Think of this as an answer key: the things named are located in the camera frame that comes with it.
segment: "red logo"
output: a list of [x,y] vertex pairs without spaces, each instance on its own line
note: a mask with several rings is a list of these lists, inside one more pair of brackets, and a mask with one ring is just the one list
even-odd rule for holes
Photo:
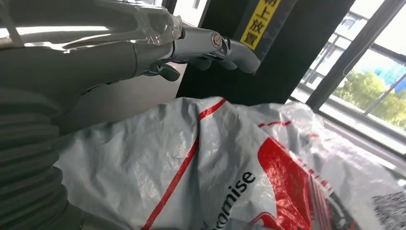
[[275,230],[311,230],[309,175],[271,138],[260,147],[258,161],[273,187],[277,217],[261,213],[251,223],[261,221]]

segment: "clear plastic cover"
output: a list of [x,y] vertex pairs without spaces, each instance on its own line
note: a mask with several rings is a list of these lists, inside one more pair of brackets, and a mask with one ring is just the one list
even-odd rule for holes
[[70,52],[122,41],[161,45],[182,31],[180,17],[146,0],[23,1],[11,1],[8,11],[0,11],[0,48]]

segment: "qr code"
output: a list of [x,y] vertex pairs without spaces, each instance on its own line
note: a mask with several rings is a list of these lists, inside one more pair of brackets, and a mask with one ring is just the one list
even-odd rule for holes
[[372,197],[375,214],[385,230],[406,230],[404,192]]

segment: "white wall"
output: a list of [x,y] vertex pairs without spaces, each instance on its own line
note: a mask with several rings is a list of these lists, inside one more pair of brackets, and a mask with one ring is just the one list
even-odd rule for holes
[[183,21],[198,26],[207,0],[200,0],[199,7],[193,8],[194,0],[178,0],[173,15],[180,16]]

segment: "black pillar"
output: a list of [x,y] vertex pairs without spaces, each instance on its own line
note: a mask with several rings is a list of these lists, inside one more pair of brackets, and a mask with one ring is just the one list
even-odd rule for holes
[[[251,1],[211,1],[202,28],[233,37],[245,10],[253,12]],[[255,74],[229,71],[217,63],[207,71],[189,65],[177,97],[223,96],[246,105],[284,103],[353,2],[298,0]]]

